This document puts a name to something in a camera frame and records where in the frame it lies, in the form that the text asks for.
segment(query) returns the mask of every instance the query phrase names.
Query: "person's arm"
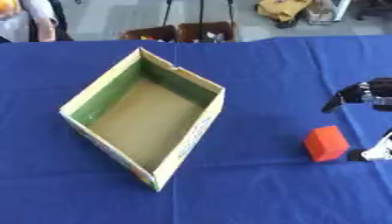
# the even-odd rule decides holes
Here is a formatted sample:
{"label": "person's arm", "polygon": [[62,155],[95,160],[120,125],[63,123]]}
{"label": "person's arm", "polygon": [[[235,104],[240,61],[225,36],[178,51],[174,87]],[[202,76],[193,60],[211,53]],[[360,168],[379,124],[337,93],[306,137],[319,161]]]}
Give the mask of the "person's arm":
{"label": "person's arm", "polygon": [[23,8],[30,13],[38,27],[38,40],[51,42],[56,40],[57,24],[52,5],[48,0],[21,0]]}

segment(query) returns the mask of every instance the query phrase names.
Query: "robotic arm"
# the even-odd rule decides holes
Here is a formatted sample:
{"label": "robotic arm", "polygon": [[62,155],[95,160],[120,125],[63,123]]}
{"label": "robotic arm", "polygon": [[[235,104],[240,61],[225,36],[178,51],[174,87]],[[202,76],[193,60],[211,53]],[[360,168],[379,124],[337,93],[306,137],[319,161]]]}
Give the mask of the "robotic arm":
{"label": "robotic arm", "polygon": [[392,78],[377,78],[345,87],[323,107],[324,113],[330,113],[343,103],[373,103],[373,108],[380,111],[392,111]]}
{"label": "robotic arm", "polygon": [[[377,78],[345,87],[322,108],[322,112],[331,113],[343,103],[373,104],[379,111],[392,111],[392,78]],[[392,159],[392,129],[385,133],[379,143],[369,150],[351,150],[350,161],[372,161]]]}

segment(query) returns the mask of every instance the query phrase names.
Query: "yellow object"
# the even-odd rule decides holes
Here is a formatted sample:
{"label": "yellow object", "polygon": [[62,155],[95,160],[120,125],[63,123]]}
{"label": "yellow object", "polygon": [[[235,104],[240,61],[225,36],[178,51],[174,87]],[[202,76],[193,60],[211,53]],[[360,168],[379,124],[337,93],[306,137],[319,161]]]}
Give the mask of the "yellow object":
{"label": "yellow object", "polygon": [[0,0],[0,14],[7,11],[15,11],[17,8],[17,0]]}
{"label": "yellow object", "polygon": [[293,19],[312,0],[262,0],[257,13],[282,22]]}

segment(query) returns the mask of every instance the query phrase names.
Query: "yellow bag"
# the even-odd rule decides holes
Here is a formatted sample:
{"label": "yellow bag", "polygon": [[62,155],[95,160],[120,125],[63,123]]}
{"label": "yellow bag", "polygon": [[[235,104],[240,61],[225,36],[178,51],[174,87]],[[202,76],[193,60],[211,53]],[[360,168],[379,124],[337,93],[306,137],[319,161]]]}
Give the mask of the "yellow bag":
{"label": "yellow bag", "polygon": [[282,22],[293,19],[312,0],[262,0],[257,13]]}

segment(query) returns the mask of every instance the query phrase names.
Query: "box label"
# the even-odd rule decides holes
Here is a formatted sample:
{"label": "box label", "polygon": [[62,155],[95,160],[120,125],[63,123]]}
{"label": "box label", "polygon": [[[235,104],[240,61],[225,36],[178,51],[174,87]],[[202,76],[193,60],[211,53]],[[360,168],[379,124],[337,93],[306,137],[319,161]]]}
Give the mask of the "box label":
{"label": "box label", "polygon": [[212,117],[209,116],[206,119],[198,122],[189,133],[190,136],[187,139],[185,146],[179,152],[178,158],[183,158],[189,154],[189,152],[193,149],[194,145],[201,139],[201,137],[206,132],[207,128],[210,126],[213,121]]}

